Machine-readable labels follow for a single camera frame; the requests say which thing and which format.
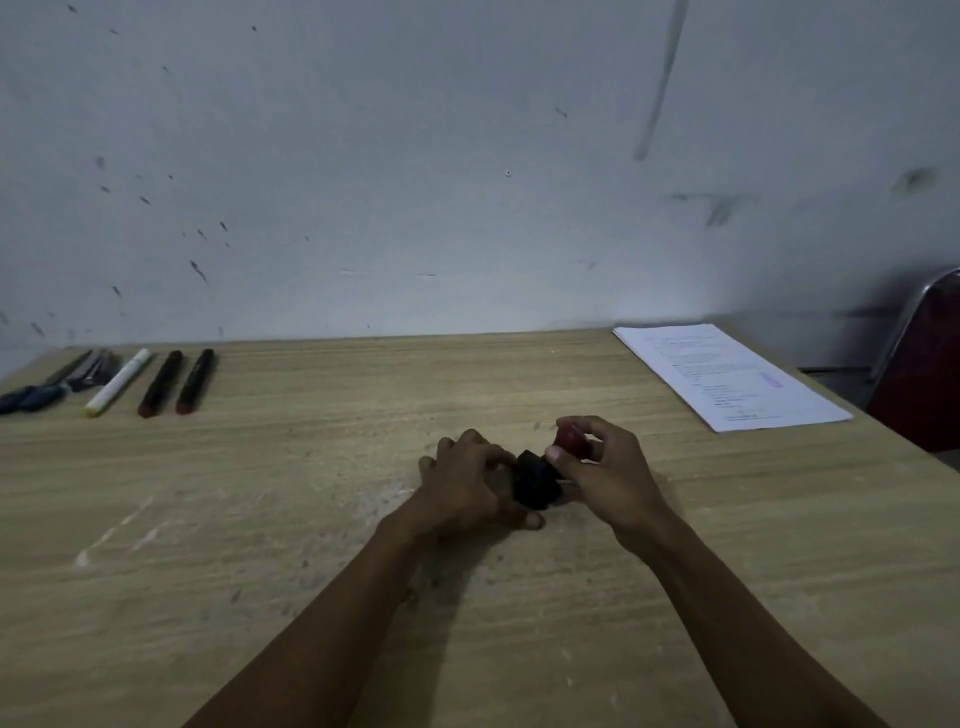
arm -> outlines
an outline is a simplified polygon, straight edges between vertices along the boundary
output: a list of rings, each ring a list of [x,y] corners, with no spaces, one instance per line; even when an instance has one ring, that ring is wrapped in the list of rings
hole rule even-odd
[[[558,420],[595,434],[584,463],[547,459],[666,590],[740,728],[882,728],[886,724],[781,627],[666,504],[636,436],[597,417]]]
[[[346,726],[423,554],[439,536],[488,522],[540,528],[498,497],[484,470],[513,456],[468,430],[420,460],[422,485],[377,526],[347,567],[252,662],[186,722],[208,726]]]

white marker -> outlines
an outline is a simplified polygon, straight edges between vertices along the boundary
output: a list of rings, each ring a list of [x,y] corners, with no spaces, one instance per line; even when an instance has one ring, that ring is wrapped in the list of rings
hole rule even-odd
[[[116,376],[107,383],[107,386],[101,389],[96,397],[86,404],[86,407],[84,407],[86,416],[99,416],[100,413],[104,411],[104,407],[110,404],[110,400],[117,396],[117,393],[123,389],[124,385],[133,379],[136,373],[143,369],[143,365],[149,360],[149,349],[141,349],[137,352],[136,356],[124,364],[123,369],[117,372]]]

chair backrest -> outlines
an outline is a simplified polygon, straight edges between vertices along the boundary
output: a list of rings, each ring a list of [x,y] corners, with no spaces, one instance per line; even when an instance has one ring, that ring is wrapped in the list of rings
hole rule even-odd
[[[868,414],[927,452],[960,449],[960,268],[911,299],[872,379]]]

red ball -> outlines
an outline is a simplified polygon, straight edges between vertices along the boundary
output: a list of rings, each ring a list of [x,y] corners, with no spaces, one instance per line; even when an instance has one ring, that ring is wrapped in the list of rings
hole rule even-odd
[[[557,429],[557,438],[553,441],[554,445],[559,445],[578,460],[589,460],[593,454],[593,448],[587,435],[580,431],[576,425],[562,425]]]

paper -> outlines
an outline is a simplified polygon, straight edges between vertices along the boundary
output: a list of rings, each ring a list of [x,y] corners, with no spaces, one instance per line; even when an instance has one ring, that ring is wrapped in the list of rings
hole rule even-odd
[[[715,432],[814,425],[851,414],[713,324],[613,333]]]

